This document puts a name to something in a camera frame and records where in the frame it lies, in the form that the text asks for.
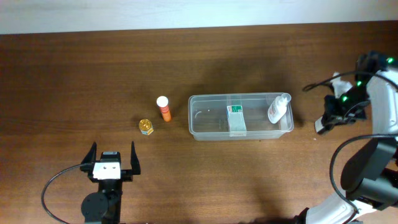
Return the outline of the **white spray bottle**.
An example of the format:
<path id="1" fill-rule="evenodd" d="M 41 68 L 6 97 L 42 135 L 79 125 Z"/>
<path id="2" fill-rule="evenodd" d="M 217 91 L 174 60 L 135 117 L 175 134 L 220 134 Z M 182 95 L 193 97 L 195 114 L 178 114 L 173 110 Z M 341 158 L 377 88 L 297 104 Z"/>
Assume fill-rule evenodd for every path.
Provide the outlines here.
<path id="1" fill-rule="evenodd" d="M 288 93 L 283 93 L 271 103 L 267 115 L 272 124 L 276 124 L 285 115 L 290 100 L 291 96 Z"/>

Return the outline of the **dark bottle white cap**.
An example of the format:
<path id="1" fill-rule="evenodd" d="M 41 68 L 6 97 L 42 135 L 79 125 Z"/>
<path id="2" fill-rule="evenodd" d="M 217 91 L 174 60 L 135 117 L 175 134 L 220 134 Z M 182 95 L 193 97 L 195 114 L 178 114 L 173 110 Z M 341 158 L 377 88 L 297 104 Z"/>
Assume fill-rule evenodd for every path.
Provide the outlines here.
<path id="1" fill-rule="evenodd" d="M 315 132 L 319 135 L 326 134 L 329 130 L 322 123 L 322 118 L 318 118 L 314 123 Z"/>

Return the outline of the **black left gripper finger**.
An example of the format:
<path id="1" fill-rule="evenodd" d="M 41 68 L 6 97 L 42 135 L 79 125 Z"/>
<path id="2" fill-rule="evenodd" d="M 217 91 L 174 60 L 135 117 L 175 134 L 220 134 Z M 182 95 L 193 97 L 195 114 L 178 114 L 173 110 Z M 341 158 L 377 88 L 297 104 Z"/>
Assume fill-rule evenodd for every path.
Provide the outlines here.
<path id="1" fill-rule="evenodd" d="M 140 175 L 141 174 L 141 165 L 139 159 L 136 154 L 135 144 L 134 141 L 131 143 L 131 170 L 133 175 Z"/>
<path id="2" fill-rule="evenodd" d="M 81 161 L 81 164 L 89 164 L 89 163 L 94 163 L 96 161 L 96 150 L 97 150 L 97 144 L 94 142 L 86 154 L 86 156 L 83 158 Z"/>

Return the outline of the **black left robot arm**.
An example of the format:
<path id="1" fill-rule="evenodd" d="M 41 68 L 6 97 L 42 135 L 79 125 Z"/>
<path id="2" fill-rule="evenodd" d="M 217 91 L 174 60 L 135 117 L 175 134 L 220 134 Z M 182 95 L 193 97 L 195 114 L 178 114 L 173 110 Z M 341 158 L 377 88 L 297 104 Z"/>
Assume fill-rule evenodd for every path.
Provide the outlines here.
<path id="1" fill-rule="evenodd" d="M 80 170 L 87 174 L 98 190 L 87 195 L 81 203 L 85 223 L 119 223 L 123 183 L 133 181 L 141 173 L 135 145 L 131 143 L 130 169 L 121 168 L 119 152 L 102 152 L 96 159 L 97 144 L 94 142 L 81 162 Z"/>

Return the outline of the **white green medicine box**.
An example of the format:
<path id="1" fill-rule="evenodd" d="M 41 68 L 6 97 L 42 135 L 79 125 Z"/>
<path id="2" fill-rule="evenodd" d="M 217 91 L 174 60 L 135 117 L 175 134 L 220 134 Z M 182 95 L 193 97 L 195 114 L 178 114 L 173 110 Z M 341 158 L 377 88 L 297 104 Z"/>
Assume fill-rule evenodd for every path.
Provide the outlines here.
<path id="1" fill-rule="evenodd" d="M 230 137 L 243 137 L 247 135 L 246 123 L 241 105 L 227 106 L 227 118 Z"/>

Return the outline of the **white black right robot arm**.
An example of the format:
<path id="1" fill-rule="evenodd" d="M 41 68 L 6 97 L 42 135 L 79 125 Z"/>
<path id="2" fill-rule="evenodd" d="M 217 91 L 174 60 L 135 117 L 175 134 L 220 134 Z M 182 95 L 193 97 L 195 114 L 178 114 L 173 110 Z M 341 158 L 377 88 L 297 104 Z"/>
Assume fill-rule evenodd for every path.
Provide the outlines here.
<path id="1" fill-rule="evenodd" d="M 315 131 L 326 134 L 336 126 L 365 120 L 367 106 L 371 106 L 373 131 L 337 147 L 329 167 L 333 194 L 316 207 L 304 209 L 294 223 L 357 223 L 362 215 L 397 206 L 397 171 L 388 168 L 391 161 L 397 161 L 397 57 L 370 51 L 358 57 L 351 74 L 354 85 L 338 73 L 303 88 L 327 86 L 334 91 L 324 98 L 325 112 L 315 122 Z M 347 161 L 337 185 L 337 155 L 360 140 L 367 143 Z"/>

